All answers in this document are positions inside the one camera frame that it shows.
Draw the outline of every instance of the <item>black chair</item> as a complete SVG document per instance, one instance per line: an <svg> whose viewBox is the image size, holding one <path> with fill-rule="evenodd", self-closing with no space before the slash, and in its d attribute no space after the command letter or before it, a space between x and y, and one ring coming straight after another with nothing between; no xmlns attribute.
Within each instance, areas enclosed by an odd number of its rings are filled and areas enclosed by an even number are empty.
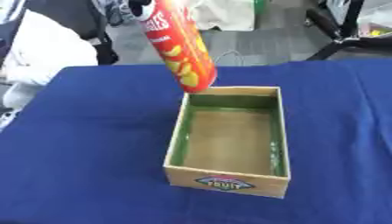
<svg viewBox="0 0 392 224"><path fill-rule="evenodd" d="M105 32L106 19L91 0L31 0L27 8L74 30L82 39L99 39L101 43L94 47L100 65L118 61L112 40Z"/></svg>
<svg viewBox="0 0 392 224"><path fill-rule="evenodd" d="M326 1L319 1L319 7L306 12L305 25L316 25L332 42L312 55L308 60L325 60L334 53L348 47L392 52L392 38L364 38L358 34L357 20L365 0L340 0L348 4L346 17L338 23L328 11Z"/></svg>

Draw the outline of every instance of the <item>wooden box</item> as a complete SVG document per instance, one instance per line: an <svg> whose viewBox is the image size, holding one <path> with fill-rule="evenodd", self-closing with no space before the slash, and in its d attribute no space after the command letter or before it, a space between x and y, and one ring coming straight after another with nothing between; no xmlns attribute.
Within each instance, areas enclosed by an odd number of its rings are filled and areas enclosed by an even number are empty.
<svg viewBox="0 0 392 224"><path fill-rule="evenodd" d="M186 94L164 168L175 186L283 198L291 171L280 88Z"/></svg>

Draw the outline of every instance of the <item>table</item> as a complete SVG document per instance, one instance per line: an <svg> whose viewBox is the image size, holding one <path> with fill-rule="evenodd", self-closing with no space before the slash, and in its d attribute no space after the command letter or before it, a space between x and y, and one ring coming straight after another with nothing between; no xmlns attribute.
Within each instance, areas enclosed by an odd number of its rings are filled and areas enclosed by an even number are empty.
<svg viewBox="0 0 392 224"><path fill-rule="evenodd" d="M280 86L285 199L170 186L181 90L163 66L67 68L0 135L0 221L391 223L391 59L220 67L216 86Z"/></svg>

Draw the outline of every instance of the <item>box label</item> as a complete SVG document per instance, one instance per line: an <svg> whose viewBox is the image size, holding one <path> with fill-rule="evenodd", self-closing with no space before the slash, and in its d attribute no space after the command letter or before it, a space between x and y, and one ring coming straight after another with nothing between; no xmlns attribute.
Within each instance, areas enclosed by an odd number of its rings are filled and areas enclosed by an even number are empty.
<svg viewBox="0 0 392 224"><path fill-rule="evenodd" d="M219 189L221 191L233 191L241 190L247 188L253 188L254 186L242 181L238 178L231 178L226 175L208 176L205 178L197 178L196 182L201 183L206 186L211 186L213 188Z"/></svg>

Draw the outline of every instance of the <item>red can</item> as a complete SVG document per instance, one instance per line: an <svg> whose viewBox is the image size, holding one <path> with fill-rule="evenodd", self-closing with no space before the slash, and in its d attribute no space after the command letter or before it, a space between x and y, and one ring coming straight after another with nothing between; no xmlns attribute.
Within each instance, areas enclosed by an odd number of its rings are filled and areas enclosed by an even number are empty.
<svg viewBox="0 0 392 224"><path fill-rule="evenodd" d="M181 87L188 93L208 88L216 78L215 66L187 8L172 0L145 2L130 8Z"/></svg>

